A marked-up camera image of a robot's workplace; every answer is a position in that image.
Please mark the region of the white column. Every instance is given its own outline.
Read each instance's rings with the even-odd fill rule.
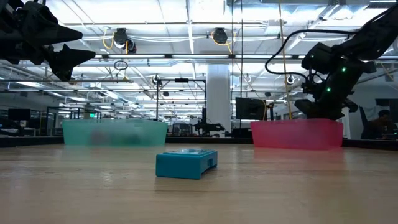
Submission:
[[[220,123],[231,132],[231,80],[228,65],[207,67],[207,122]],[[225,131],[219,132],[224,137]]]

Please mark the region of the monitor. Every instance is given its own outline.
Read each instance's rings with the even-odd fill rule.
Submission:
[[[236,119],[251,119],[266,121],[267,108],[264,105],[265,100],[236,98]]]
[[[8,109],[8,119],[12,121],[30,120],[30,109]]]

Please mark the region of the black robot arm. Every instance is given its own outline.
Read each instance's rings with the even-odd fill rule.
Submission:
[[[60,26],[47,6],[33,1],[0,0],[0,59],[12,64],[30,60],[47,62],[61,80],[69,81],[75,66],[95,57],[95,52],[70,49],[55,52],[51,44],[78,40],[81,32]]]
[[[351,112],[356,111],[358,107],[347,96],[363,73],[376,71],[372,60],[379,58],[397,36],[398,4],[371,19],[340,45],[328,47],[318,43],[305,56],[302,67],[310,74],[315,71],[327,78],[321,83],[307,78],[303,92],[312,94],[315,101],[297,100],[295,106],[309,119],[339,119],[344,116],[341,109],[346,106]]]

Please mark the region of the pole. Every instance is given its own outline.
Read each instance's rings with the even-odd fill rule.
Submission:
[[[156,82],[156,121],[159,115],[159,80]]]

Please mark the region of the table surface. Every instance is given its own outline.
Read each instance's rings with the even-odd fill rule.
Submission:
[[[215,149],[202,180],[155,176],[155,155]],[[0,223],[396,223],[398,153],[252,145],[0,149]]]

